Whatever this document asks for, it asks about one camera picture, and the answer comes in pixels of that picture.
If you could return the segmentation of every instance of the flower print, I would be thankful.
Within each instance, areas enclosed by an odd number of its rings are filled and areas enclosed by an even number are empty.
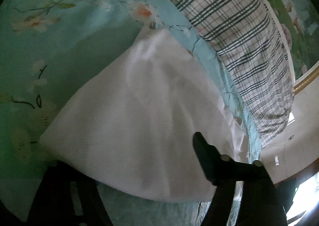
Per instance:
[[[90,3],[107,11],[110,11],[112,8],[112,5],[108,3],[107,0],[91,0]]]
[[[289,50],[291,50],[291,47],[292,47],[292,38],[291,38],[291,34],[290,34],[290,31],[289,29],[284,25],[284,24],[280,24],[283,32],[284,32],[284,35],[285,35],[285,38],[287,40],[287,43],[288,43],[288,47],[289,47]]]
[[[148,27],[155,29],[156,21],[159,21],[159,16],[153,6],[141,2],[130,2],[130,16],[139,22],[143,22]]]
[[[28,92],[33,93],[33,90],[36,86],[45,86],[47,84],[46,79],[34,79],[30,81],[29,87],[28,87]]]
[[[188,28],[183,28],[183,32],[186,35],[186,37],[190,37],[190,31]]]
[[[51,101],[42,102],[40,99],[37,101],[37,105],[39,108],[30,110],[28,127],[35,132],[45,131],[58,114],[58,111],[56,105]]]
[[[43,59],[40,59],[32,64],[31,70],[32,74],[35,75],[39,71],[42,71],[43,67],[45,66],[45,62]]]
[[[5,104],[5,103],[19,103],[19,104],[26,104],[35,109],[34,105],[26,102],[23,100],[23,98],[16,98],[14,99],[13,96],[11,96],[8,93],[0,93],[0,104]]]
[[[29,133],[22,128],[17,128],[11,134],[11,143],[16,150],[18,159],[24,164],[28,164],[31,158],[31,137]]]
[[[280,11],[277,8],[273,9],[276,15],[280,15]]]
[[[42,73],[44,72],[47,65],[45,64],[44,60],[38,60],[35,63],[32,64],[31,72],[33,75],[39,73],[39,76],[37,79],[31,80],[28,87],[28,92],[33,93],[33,90],[36,86],[45,86],[47,84],[47,80],[44,78],[41,78]]]
[[[40,33],[47,31],[47,25],[52,25],[60,21],[60,18],[43,18],[42,16],[31,15],[22,22],[12,24],[13,30],[20,34],[24,30],[34,29]]]
[[[59,9],[68,9],[68,8],[72,8],[75,7],[76,4],[73,3],[60,3],[58,5],[56,5]]]
[[[301,72],[302,72],[302,74],[304,75],[304,74],[307,73],[307,71],[308,71],[307,66],[306,66],[306,64],[304,64],[304,65],[302,66]]]

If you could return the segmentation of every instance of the white towel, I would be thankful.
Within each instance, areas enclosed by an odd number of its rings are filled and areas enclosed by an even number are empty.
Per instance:
[[[128,194],[211,201],[215,186],[192,146],[196,131],[222,154],[247,162],[244,133],[205,70],[167,30],[143,28],[133,46],[75,93],[40,144]],[[246,155],[239,155],[243,147]]]

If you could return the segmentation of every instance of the white pillow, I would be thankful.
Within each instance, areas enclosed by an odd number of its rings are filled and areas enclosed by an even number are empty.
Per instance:
[[[192,146],[196,131],[222,154],[247,162],[244,133],[205,70],[167,30],[144,27],[124,54],[76,92],[40,144],[128,194],[211,201],[215,187]]]

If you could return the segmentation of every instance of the gold picture frame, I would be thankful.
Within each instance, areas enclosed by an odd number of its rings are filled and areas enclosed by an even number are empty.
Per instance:
[[[295,95],[298,94],[306,86],[308,86],[312,81],[314,81],[315,78],[318,76],[319,76],[319,65],[313,71],[311,71],[301,82],[299,82],[293,87],[294,94]]]

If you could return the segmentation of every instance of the window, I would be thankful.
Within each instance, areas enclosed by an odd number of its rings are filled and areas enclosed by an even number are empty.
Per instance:
[[[294,122],[294,121],[295,121],[295,118],[294,118],[293,114],[290,113],[290,114],[289,114],[289,118],[288,118],[288,123],[287,123],[287,125],[288,125],[288,124],[291,124],[291,123]]]
[[[304,211],[310,210],[316,205],[318,200],[319,173],[315,174],[312,178],[309,178],[298,187],[297,192],[293,198],[293,204],[287,212],[287,220],[294,218]],[[288,226],[297,224],[300,219],[291,222]]]

